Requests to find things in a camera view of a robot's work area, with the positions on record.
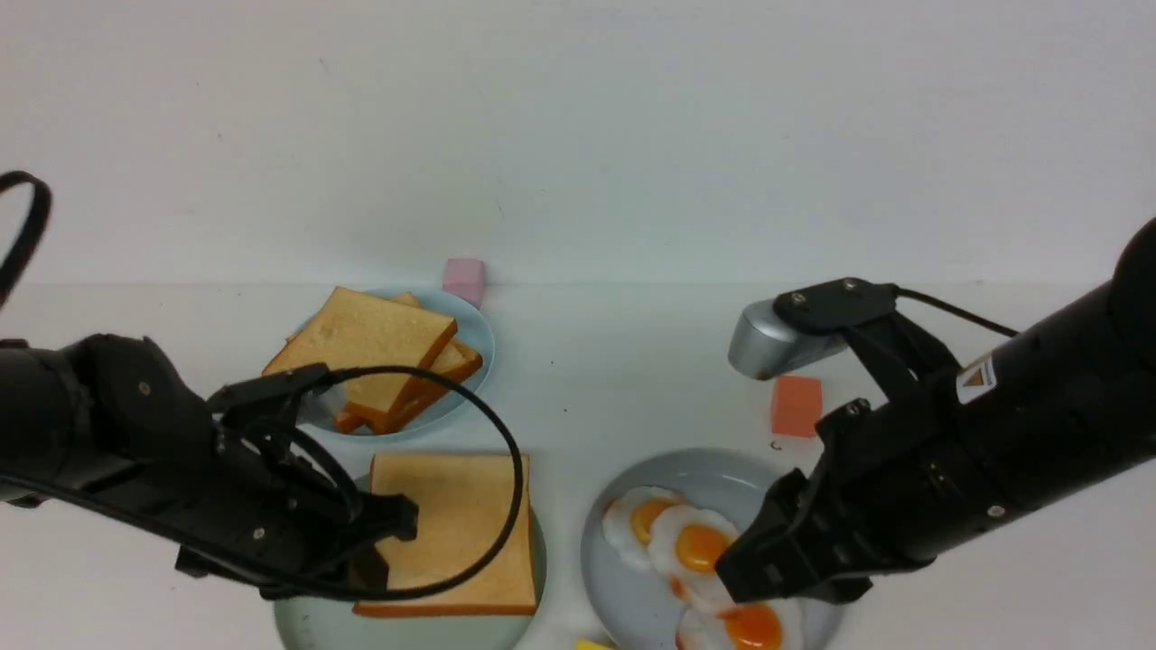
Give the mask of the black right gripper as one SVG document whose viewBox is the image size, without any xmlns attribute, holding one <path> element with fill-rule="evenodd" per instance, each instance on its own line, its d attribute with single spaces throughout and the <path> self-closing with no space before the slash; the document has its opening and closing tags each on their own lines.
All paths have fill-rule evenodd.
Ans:
<svg viewBox="0 0 1156 650">
<path fill-rule="evenodd" d="M 823 452 L 809 477 L 777 478 L 717 562 L 739 604 L 851 604 L 874 577 L 920 571 L 957 542 L 958 497 L 929 455 L 942 427 L 928 399 L 879 409 L 855 400 L 821 419 L 818 433 Z"/>
</svg>

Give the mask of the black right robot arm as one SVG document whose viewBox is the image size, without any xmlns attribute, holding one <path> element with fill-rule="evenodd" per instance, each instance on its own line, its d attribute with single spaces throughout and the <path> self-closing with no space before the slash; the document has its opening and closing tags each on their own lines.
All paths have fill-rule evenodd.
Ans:
<svg viewBox="0 0 1156 650">
<path fill-rule="evenodd" d="M 809 474 L 769 487 L 717 563 L 735 601 L 849 604 L 938 555 L 1153 460 L 1155 226 L 1114 275 L 1022 332 L 842 276 L 749 304 L 728 362 L 771 381 L 854 353 L 885 396 L 815 424 Z"/>
</svg>

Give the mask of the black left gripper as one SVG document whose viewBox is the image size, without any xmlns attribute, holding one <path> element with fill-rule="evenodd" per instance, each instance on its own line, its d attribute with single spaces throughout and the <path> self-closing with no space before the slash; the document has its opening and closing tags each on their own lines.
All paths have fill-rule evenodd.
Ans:
<svg viewBox="0 0 1156 650">
<path fill-rule="evenodd" d="M 347 377 L 323 363 L 220 387 L 213 488 L 193 505 L 175 568 L 230 579 L 267 601 L 351 601 L 387 592 L 378 545 L 412 542 L 418 505 L 369 495 L 321 444 L 302 433 L 301 409 Z"/>
</svg>

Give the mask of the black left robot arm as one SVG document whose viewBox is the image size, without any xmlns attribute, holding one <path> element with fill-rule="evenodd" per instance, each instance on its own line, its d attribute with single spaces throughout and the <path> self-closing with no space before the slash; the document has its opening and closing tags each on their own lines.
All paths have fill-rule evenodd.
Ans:
<svg viewBox="0 0 1156 650">
<path fill-rule="evenodd" d="M 203 399 L 148 338 L 61 350 L 3 341 L 3 502 L 65 498 L 177 542 L 175 568 L 267 600 L 387 586 L 378 542 L 412 542 L 417 505 L 376 497 L 297 427 L 323 365 Z"/>
</svg>

